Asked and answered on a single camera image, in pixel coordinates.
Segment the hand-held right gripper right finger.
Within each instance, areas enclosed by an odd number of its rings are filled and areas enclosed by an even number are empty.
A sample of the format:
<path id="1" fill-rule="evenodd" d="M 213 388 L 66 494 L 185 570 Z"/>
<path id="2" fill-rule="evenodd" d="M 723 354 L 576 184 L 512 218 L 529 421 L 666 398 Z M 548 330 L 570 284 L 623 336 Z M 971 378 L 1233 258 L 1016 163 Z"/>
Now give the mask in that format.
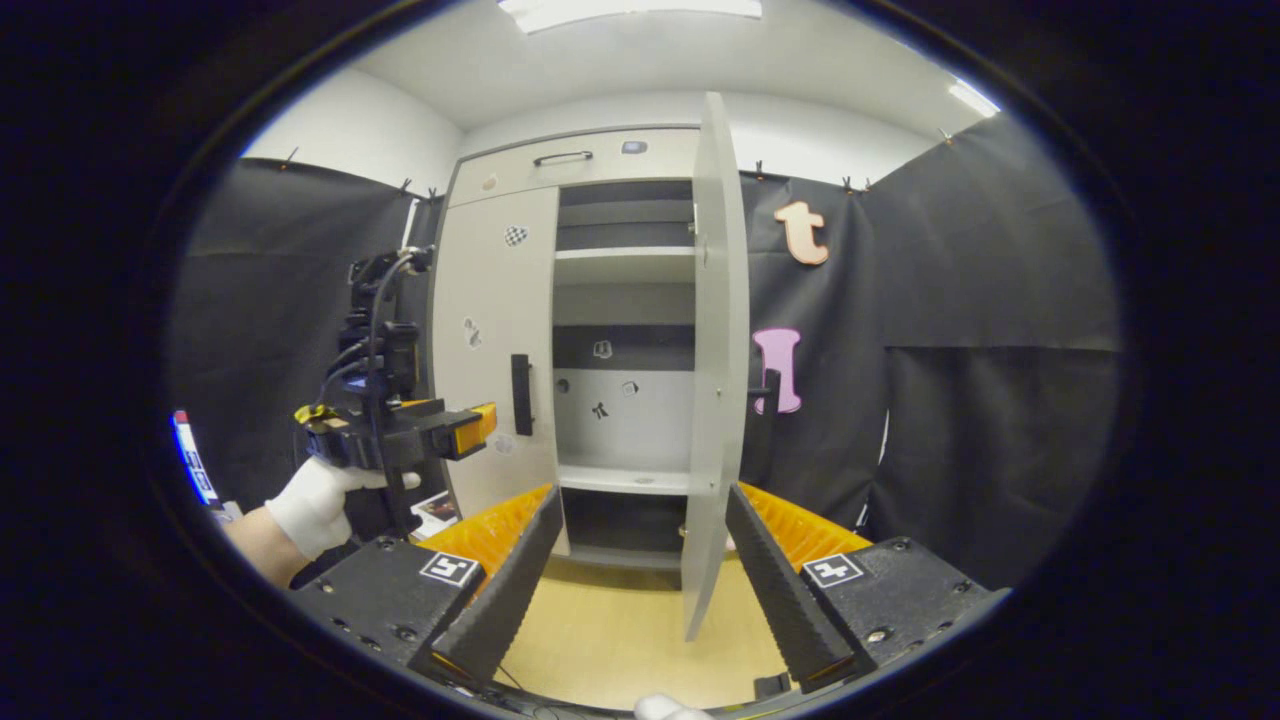
<path id="1" fill-rule="evenodd" d="M 877 543 L 755 486 L 726 524 L 790 678 L 804 693 L 924 653 L 1009 596 L 897 536 Z"/>

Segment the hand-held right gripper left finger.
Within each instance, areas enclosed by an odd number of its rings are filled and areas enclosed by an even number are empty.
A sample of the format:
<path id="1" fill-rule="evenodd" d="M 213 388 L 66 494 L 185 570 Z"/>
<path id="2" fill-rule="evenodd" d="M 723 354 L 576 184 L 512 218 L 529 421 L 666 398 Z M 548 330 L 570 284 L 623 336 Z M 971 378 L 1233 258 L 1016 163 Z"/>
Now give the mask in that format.
<path id="1" fill-rule="evenodd" d="M 559 488 L 539 486 L 419 543 L 372 539 L 293 597 L 375 659 L 435 682 L 486 685 L 562 529 Z"/>

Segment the grey cabinet door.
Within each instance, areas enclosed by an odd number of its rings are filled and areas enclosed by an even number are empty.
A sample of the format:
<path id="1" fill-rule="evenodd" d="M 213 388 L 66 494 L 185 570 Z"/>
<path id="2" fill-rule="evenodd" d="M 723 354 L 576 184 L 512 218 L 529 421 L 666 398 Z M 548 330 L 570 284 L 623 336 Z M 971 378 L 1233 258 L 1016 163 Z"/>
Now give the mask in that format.
<path id="1" fill-rule="evenodd" d="M 724 561 L 749 405 L 746 214 L 724 99 L 708 92 L 692 168 L 695 343 L 692 424 L 681 556 L 684 638 L 700 635 Z"/>
<path id="2" fill-rule="evenodd" d="M 431 392 L 495 406 L 474 456 L 449 462 L 462 518 L 559 479 L 552 352 L 559 193 L 529 190 L 445 211 L 434 268 Z"/>

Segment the grey double-door shoe cabinet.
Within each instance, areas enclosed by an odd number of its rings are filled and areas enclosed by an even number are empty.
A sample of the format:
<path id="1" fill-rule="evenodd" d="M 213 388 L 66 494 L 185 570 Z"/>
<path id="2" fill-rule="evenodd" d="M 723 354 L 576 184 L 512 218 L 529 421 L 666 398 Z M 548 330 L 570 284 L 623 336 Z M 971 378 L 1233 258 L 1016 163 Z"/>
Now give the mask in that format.
<path id="1" fill-rule="evenodd" d="M 598 129 L 695 128 L 640 126 Z M 692 247 L 692 177 L 545 187 L 559 193 L 556 252 Z M 556 446 L 561 464 L 690 470 L 695 282 L 553 283 Z M 559 555 L 681 569 L 687 495 L 562 488 Z"/>

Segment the white cabinet shelf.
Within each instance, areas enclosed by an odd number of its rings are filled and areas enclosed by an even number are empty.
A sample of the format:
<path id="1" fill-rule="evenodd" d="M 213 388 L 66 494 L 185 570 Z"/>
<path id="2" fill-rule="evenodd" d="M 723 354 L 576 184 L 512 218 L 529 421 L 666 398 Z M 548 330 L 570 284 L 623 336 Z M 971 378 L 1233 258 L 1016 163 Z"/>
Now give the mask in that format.
<path id="1" fill-rule="evenodd" d="M 685 496 L 687 471 L 628 470 L 623 468 L 561 464 L 558 479 L 564 488 L 614 495 Z"/>
<path id="2" fill-rule="evenodd" d="M 557 251 L 557 287 L 585 284 L 692 284 L 692 247 L 654 246 Z"/>

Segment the grey cabinet drawer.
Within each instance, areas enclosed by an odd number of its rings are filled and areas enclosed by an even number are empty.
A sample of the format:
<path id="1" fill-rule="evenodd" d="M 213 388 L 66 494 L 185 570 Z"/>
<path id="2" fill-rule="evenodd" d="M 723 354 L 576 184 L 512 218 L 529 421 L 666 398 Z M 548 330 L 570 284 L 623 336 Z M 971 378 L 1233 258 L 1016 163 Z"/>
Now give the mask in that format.
<path id="1" fill-rule="evenodd" d="M 695 128 L 640 128 L 513 145 L 462 160 L 448 206 L 545 187 L 687 179 L 699 140 Z"/>

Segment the standing banner poster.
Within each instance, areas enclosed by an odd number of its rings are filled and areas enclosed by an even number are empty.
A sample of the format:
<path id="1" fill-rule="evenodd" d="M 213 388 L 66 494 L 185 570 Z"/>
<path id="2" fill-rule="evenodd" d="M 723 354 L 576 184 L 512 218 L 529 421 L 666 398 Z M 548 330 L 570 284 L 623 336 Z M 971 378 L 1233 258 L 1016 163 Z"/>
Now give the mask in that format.
<path id="1" fill-rule="evenodd" d="M 172 414 L 172 425 L 175 433 L 175 442 L 180 459 L 186 464 L 191 484 L 193 486 L 201 503 L 209 507 L 219 507 L 221 501 L 209 478 L 204 460 L 201 459 L 195 432 L 186 410 L 178 409 Z"/>

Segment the black backdrop cloth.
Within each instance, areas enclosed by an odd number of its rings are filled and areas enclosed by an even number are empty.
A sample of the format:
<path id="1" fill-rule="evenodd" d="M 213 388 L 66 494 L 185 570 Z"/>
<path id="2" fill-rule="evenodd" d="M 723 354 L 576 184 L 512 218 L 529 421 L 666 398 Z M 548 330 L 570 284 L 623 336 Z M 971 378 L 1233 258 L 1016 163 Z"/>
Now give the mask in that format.
<path id="1" fill-rule="evenodd" d="M 983 120 L 855 197 L 742 178 L 755 332 L 799 334 L 801 405 L 763 489 L 872 539 L 919 539 L 1023 583 L 1100 473 L 1121 384 L 1100 233 L 1041 143 Z M 401 241 L 411 195 L 238 161 L 195 224 L 172 309 L 170 402 L 244 509 L 296 468 L 291 420 L 338 352 L 349 265 Z"/>

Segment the wide ceiling light panel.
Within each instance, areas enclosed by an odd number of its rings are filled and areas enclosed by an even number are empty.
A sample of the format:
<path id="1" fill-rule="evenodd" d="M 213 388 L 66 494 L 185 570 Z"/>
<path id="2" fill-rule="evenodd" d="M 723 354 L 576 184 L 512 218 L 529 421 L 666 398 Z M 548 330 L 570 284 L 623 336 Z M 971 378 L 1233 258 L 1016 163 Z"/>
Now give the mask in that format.
<path id="1" fill-rule="evenodd" d="M 745 19 L 763 17 L 762 0 L 497 0 L 526 35 L 618 15 L 695 13 Z"/>

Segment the narrow ceiling light panel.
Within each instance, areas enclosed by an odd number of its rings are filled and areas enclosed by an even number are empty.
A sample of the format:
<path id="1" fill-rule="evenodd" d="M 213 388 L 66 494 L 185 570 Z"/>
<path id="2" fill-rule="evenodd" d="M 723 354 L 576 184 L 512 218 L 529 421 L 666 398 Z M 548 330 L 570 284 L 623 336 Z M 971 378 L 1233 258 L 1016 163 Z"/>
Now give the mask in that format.
<path id="1" fill-rule="evenodd" d="M 948 86 L 948 94 L 984 119 L 993 118 L 1002 111 L 996 102 L 963 79 L 956 78 Z"/>

